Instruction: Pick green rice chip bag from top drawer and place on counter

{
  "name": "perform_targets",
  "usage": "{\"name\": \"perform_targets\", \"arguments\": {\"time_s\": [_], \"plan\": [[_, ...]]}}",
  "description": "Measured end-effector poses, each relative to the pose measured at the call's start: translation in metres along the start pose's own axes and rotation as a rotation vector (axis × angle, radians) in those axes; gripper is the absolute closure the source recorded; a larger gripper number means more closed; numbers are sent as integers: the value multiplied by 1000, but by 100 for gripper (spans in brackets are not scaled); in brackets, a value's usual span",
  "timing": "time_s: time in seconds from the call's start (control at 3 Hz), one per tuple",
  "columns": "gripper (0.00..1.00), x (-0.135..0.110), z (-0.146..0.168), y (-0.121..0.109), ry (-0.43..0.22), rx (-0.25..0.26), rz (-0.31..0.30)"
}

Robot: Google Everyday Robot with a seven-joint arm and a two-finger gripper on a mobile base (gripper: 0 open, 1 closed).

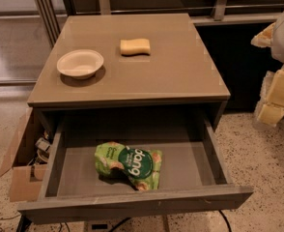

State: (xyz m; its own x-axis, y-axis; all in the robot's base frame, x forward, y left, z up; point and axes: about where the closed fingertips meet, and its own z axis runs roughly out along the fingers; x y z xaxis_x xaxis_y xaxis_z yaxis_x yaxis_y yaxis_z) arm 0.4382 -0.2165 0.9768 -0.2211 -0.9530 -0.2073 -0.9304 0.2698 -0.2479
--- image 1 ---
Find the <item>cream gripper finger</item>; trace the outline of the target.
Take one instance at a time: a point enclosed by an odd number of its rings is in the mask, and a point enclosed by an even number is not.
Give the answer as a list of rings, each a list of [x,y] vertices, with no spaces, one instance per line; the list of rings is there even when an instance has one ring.
[[[256,105],[256,120],[275,127],[284,117],[284,65],[276,72],[267,71]]]
[[[271,47],[272,33],[275,23],[270,24],[259,34],[254,36],[251,40],[251,44],[257,47]]]

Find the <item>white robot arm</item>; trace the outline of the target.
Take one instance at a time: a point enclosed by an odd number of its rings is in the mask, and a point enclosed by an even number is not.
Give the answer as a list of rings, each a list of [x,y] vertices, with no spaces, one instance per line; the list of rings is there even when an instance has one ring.
[[[266,73],[254,111],[258,125],[275,127],[284,117],[284,12],[273,24],[254,36],[251,44],[269,47],[271,57],[283,64],[280,70]]]

